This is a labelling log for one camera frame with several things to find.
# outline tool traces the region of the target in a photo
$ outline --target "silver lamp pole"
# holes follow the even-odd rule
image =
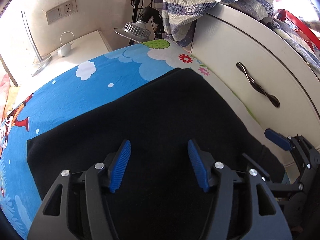
[[[23,19],[23,23],[24,23],[24,27],[26,28],[26,32],[27,32],[27,35],[28,35],[28,38],[29,38],[29,41],[31,43],[31,46],[36,54],[36,57],[39,61],[39,67],[37,69],[37,71],[32,74],[31,76],[35,76],[37,74],[39,74],[51,61],[52,57],[51,57],[51,54],[45,56],[45,57],[41,57],[37,47],[36,47],[36,44],[32,38],[32,35],[31,35],[31,32],[30,32],[30,29],[29,29],[29,25],[28,25],[28,22],[27,22],[27,18],[26,18],[26,14],[25,14],[25,11],[21,11],[21,15],[22,15],[22,19]]]

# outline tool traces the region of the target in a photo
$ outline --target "white device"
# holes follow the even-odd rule
[[[65,33],[71,33],[73,35],[73,41],[71,43],[62,44],[61,37]],[[71,45],[75,42],[75,35],[72,32],[64,32],[63,34],[61,34],[61,36],[60,36],[60,42],[61,42],[62,47],[60,49],[58,49],[58,52],[57,52],[59,57],[64,57],[64,56],[68,55],[69,52],[71,51]]]

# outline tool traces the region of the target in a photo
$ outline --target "black garment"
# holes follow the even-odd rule
[[[27,161],[40,196],[58,174],[87,170],[123,139],[132,153],[108,204],[120,239],[199,239],[214,194],[198,186],[187,142],[234,170],[247,153],[281,182],[284,168],[220,95],[190,69],[166,75],[28,141]]]

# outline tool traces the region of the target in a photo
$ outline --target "lamp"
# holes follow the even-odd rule
[[[27,32],[27,35],[28,35],[28,38],[29,38],[29,41],[31,43],[31,46],[36,54],[36,57],[38,59],[38,64],[34,64],[34,65],[38,65],[38,69],[36,70],[36,72],[34,74],[32,74],[31,76],[35,76],[35,75],[38,75],[51,61],[52,59],[52,56],[49,54],[45,57],[41,57],[37,47],[36,47],[36,44],[32,38],[32,35],[31,35],[31,32],[30,32],[30,29],[29,29],[29,25],[28,25],[28,22],[27,22],[27,18],[26,18],[26,14],[24,11],[21,12],[21,15],[22,15],[22,19],[23,19],[23,23],[24,23],[24,27],[26,28],[26,32]]]
[[[162,33],[164,33],[162,18],[159,12],[150,6],[143,9],[136,23],[127,22],[123,28],[114,28],[114,31],[138,43],[149,41],[151,31],[147,29],[146,24],[151,17],[153,17],[153,22],[157,24],[155,36],[158,39],[162,39]]]

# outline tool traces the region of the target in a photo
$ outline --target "power outlet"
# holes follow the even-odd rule
[[[76,0],[70,0],[60,5],[61,16],[65,17],[77,11]]]

